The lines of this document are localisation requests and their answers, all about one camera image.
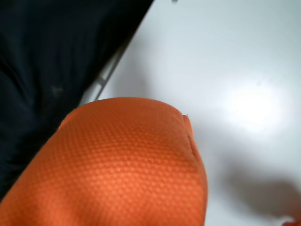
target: dimpled texture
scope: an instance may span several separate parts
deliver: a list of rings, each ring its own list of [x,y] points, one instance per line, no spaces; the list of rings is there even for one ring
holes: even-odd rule
[[[71,112],[0,204],[1,226],[202,226],[207,180],[187,116],[113,98]]]

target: black fabric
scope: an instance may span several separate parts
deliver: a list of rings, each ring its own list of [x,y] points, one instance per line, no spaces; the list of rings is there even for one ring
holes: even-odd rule
[[[151,2],[0,0],[0,200]]]

